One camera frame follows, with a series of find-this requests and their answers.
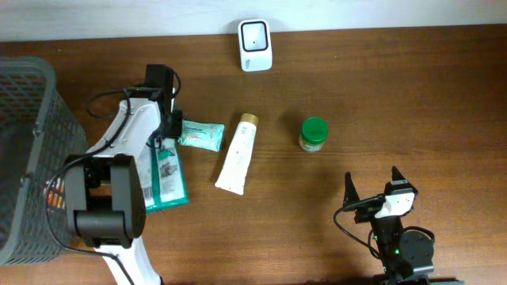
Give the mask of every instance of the white background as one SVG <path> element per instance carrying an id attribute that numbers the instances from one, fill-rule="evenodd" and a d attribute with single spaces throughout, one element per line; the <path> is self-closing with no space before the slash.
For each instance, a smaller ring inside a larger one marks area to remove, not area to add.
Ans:
<path id="1" fill-rule="evenodd" d="M 0 0 L 0 40 L 507 23 L 507 0 Z"/>

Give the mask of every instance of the wooden cap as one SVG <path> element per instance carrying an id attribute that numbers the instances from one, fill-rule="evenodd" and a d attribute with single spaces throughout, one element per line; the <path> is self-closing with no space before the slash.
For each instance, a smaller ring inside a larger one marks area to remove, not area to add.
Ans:
<path id="1" fill-rule="evenodd" d="M 257 124 L 259 124 L 259 118 L 257 118 L 257 116 L 255 116 L 255 115 L 252 115 L 249 113 L 244 113 L 243 115 L 241 115 L 240 121 L 252 123 L 255 125 L 255 127 L 257 126 Z"/>

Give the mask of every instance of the gray bin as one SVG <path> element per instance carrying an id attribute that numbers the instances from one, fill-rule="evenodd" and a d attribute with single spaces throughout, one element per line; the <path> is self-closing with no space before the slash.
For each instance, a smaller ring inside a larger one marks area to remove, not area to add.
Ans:
<path id="1" fill-rule="evenodd" d="M 0 57 L 0 266 L 46 262 L 63 252 L 44 223 L 43 191 L 88 142 L 55 87 L 46 61 Z M 50 194 L 51 228 L 69 244 L 65 193 Z"/>

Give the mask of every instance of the brown tabletop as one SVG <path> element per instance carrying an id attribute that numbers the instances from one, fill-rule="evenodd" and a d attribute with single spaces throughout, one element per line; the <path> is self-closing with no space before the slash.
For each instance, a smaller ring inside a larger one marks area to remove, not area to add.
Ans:
<path id="1" fill-rule="evenodd" d="M 260 119 L 244 196 L 215 188 L 227 150 L 179 148 L 190 204 L 147 218 L 143 239 L 167 283 L 304 283 L 381 273 L 333 224 L 350 171 L 362 198 L 400 171 L 419 190 L 404 226 L 436 235 L 433 277 L 507 279 L 507 26 L 274 33 L 273 68 L 247 74 L 238 37 L 173 36 L 0 44 L 55 68 L 58 91 L 91 143 L 110 122 L 85 112 L 95 93 L 143 80 L 165 63 L 183 81 L 189 120 Z M 114 109 L 117 101 L 103 104 Z M 303 152 L 307 117 L 329 124 L 324 148 Z M 340 218 L 366 240 L 370 226 Z M 0 268 L 0 284 L 113 284 L 101 259 L 66 254 Z"/>

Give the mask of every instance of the teal and white package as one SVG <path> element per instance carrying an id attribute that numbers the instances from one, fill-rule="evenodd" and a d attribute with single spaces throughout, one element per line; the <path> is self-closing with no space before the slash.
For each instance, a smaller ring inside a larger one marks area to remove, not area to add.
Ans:
<path id="1" fill-rule="evenodd" d="M 181 136 L 177 142 L 182 146 L 194 146 L 206 150 L 220 151 L 224 128 L 222 124 L 195 123 L 183 120 Z"/>
<path id="2" fill-rule="evenodd" d="M 163 139 L 159 148 L 145 146 L 137 171 L 147 214 L 189 202 L 175 139 Z"/>

